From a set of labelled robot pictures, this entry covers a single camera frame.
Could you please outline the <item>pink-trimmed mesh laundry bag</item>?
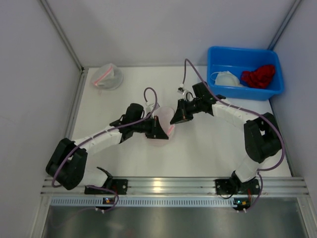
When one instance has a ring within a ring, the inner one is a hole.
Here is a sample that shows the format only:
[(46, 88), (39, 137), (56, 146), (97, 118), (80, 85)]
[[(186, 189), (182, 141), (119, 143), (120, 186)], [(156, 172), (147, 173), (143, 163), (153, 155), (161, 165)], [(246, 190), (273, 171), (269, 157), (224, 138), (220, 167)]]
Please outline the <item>pink-trimmed mesh laundry bag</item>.
[(123, 82), (123, 72), (110, 63), (100, 67), (92, 76), (91, 84), (102, 90), (114, 90)]

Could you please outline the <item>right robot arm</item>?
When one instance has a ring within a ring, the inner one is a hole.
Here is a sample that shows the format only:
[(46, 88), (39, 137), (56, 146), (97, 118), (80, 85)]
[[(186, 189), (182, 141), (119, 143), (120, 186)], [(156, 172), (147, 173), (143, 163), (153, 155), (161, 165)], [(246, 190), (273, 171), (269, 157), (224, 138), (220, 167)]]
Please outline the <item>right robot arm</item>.
[(282, 150), (281, 135), (273, 114), (256, 112), (235, 106), (222, 95), (213, 95), (205, 83), (193, 85), (191, 93), (181, 84), (178, 92), (182, 98), (170, 124), (191, 121), (195, 114), (206, 113), (223, 119), (240, 129), (244, 134), (246, 157), (232, 173), (232, 179), (239, 183), (251, 181), (259, 171), (260, 164)]

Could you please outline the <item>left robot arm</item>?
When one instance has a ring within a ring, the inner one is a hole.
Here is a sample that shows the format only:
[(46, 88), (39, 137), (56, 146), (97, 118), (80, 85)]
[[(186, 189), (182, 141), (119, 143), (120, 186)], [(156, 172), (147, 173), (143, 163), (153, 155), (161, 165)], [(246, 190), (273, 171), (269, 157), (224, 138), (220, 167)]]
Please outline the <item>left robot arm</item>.
[(93, 155), (118, 145), (131, 138), (134, 133), (143, 133), (147, 139), (168, 140), (158, 116), (143, 116), (144, 108), (132, 103), (120, 119), (110, 123), (100, 132), (72, 141), (62, 139), (47, 166), (53, 187), (62, 186), (72, 190), (79, 185), (110, 188), (111, 174), (101, 167), (87, 169), (86, 163)]

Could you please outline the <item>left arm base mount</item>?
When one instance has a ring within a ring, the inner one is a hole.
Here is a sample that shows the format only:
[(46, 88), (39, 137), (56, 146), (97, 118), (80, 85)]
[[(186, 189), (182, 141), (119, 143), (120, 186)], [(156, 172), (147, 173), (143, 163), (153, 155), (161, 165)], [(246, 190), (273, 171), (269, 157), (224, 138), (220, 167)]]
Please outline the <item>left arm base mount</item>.
[[(103, 188), (107, 188), (116, 192), (118, 195), (126, 195), (128, 189), (128, 180), (127, 179), (117, 179), (111, 178), (107, 179)], [(95, 188), (85, 187), (84, 194), (87, 195), (101, 195), (101, 194), (111, 194), (111, 192), (99, 190)]]

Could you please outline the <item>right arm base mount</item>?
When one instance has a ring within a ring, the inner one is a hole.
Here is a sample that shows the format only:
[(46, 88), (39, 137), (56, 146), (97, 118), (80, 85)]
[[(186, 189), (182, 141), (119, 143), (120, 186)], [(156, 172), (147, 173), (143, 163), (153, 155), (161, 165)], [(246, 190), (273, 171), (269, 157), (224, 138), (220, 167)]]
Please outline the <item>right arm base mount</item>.
[(237, 178), (223, 178), (215, 180), (216, 194), (220, 196), (258, 195), (260, 184), (257, 179), (240, 182)]

